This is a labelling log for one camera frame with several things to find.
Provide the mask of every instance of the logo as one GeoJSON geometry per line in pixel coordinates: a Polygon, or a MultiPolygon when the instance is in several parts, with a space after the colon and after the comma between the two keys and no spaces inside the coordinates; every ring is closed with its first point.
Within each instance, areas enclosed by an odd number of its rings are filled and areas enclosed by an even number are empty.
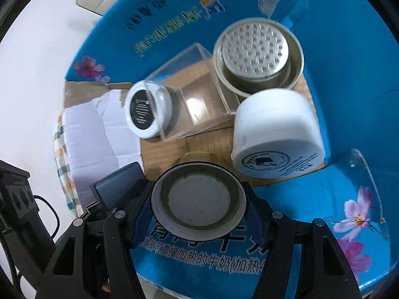
{"type": "Polygon", "coordinates": [[[283,152],[255,152],[243,158],[242,164],[252,170],[269,171],[285,167],[290,157],[283,152]]]}
{"type": "Polygon", "coordinates": [[[224,8],[219,0],[201,0],[200,3],[209,16],[215,12],[224,11],[224,8]]]}

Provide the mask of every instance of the metal screw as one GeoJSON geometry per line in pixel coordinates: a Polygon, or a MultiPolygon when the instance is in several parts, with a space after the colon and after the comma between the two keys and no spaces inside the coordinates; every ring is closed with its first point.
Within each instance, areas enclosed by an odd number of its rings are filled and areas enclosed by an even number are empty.
{"type": "Polygon", "coordinates": [[[314,223],[315,223],[317,226],[319,226],[319,227],[323,227],[324,224],[325,224],[324,220],[322,220],[321,218],[316,218],[316,219],[314,220],[314,223]]]}
{"type": "Polygon", "coordinates": [[[75,227],[79,227],[81,224],[83,224],[83,219],[82,219],[82,218],[78,218],[78,219],[75,219],[75,220],[73,221],[73,225],[74,225],[75,227]]]}
{"type": "Polygon", "coordinates": [[[276,219],[281,219],[284,214],[281,211],[273,211],[272,216],[276,219]]]}
{"type": "Polygon", "coordinates": [[[126,213],[125,213],[125,211],[122,211],[122,210],[119,210],[115,213],[115,218],[117,218],[117,219],[121,219],[125,216],[126,216],[126,213]]]}

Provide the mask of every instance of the perforated metal lid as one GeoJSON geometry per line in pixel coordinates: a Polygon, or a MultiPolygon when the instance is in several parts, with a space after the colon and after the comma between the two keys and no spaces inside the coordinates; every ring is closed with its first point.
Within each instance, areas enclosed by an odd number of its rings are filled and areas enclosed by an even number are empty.
{"type": "Polygon", "coordinates": [[[283,33],[259,19],[240,21],[222,42],[222,57],[229,71],[242,79],[267,79],[289,61],[289,48],[283,33]]]}

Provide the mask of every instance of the pink flower print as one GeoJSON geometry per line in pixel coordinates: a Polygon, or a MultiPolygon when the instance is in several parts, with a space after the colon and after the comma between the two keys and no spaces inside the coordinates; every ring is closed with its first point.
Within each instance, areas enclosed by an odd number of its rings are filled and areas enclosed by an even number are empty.
{"type": "Polygon", "coordinates": [[[111,80],[111,78],[109,76],[96,76],[94,79],[96,82],[102,82],[102,83],[109,83],[109,81],[111,80]]]}
{"type": "Polygon", "coordinates": [[[334,224],[334,232],[344,233],[349,231],[342,239],[351,241],[355,239],[362,228],[369,226],[370,218],[367,217],[372,205],[373,196],[369,188],[360,187],[358,201],[348,200],[344,204],[346,219],[334,224]]]}
{"type": "Polygon", "coordinates": [[[89,56],[83,56],[81,62],[75,62],[73,69],[76,70],[78,77],[85,76],[87,78],[94,78],[104,74],[105,66],[102,64],[96,65],[96,59],[89,56]]]}
{"type": "Polygon", "coordinates": [[[372,257],[370,255],[360,255],[364,245],[358,241],[346,241],[339,238],[337,238],[337,241],[349,262],[356,281],[359,282],[358,273],[367,272],[370,269],[372,257]]]}

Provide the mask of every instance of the metal rim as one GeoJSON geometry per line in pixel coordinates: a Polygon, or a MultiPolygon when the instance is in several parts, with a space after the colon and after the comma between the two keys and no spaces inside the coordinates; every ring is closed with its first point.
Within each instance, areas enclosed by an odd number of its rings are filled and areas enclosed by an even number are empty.
{"type": "Polygon", "coordinates": [[[247,201],[244,189],[239,179],[226,168],[223,168],[222,166],[209,162],[187,162],[170,168],[158,178],[157,182],[154,185],[154,189],[151,195],[151,206],[155,219],[157,219],[158,223],[168,232],[170,232],[172,235],[190,241],[210,241],[226,235],[227,233],[234,230],[234,228],[236,228],[240,224],[240,222],[244,217],[244,213],[247,207],[247,201]],[[170,214],[167,213],[161,201],[162,184],[165,178],[169,176],[169,174],[179,170],[183,166],[198,166],[198,165],[206,165],[209,167],[217,168],[218,170],[221,170],[225,174],[228,174],[228,176],[231,178],[231,181],[237,184],[239,190],[239,200],[237,202],[237,209],[234,211],[234,214],[232,215],[231,219],[228,220],[226,223],[219,225],[215,229],[194,230],[192,228],[184,226],[183,223],[182,224],[177,223],[176,219],[172,219],[170,214]]]}
{"type": "Polygon", "coordinates": [[[271,25],[277,27],[280,31],[282,31],[284,33],[287,41],[291,41],[292,43],[294,43],[294,47],[297,48],[297,53],[300,55],[300,62],[299,62],[300,64],[296,70],[297,73],[296,73],[295,77],[293,78],[292,82],[289,85],[287,85],[286,87],[284,87],[286,89],[292,89],[297,84],[299,77],[301,76],[301,74],[303,72],[303,68],[304,68],[304,55],[303,55],[302,47],[301,47],[298,39],[294,36],[294,34],[289,29],[287,29],[286,27],[284,27],[283,25],[281,25],[280,23],[278,23],[276,21],[265,19],[265,18],[248,18],[248,19],[240,20],[240,21],[230,25],[229,27],[227,27],[221,33],[221,35],[219,36],[219,38],[217,39],[217,41],[215,43],[215,48],[213,50],[213,64],[214,64],[214,68],[215,68],[218,78],[223,83],[223,85],[225,85],[228,89],[230,89],[237,95],[240,95],[242,97],[249,97],[253,94],[253,93],[246,93],[245,91],[239,90],[238,88],[233,86],[227,80],[227,78],[225,77],[225,74],[223,73],[223,59],[222,59],[222,53],[221,53],[221,48],[220,48],[225,34],[229,31],[231,31],[231,28],[236,27],[238,24],[246,23],[249,19],[250,19],[250,21],[262,21],[262,22],[265,22],[267,24],[271,24],[271,25]]]}

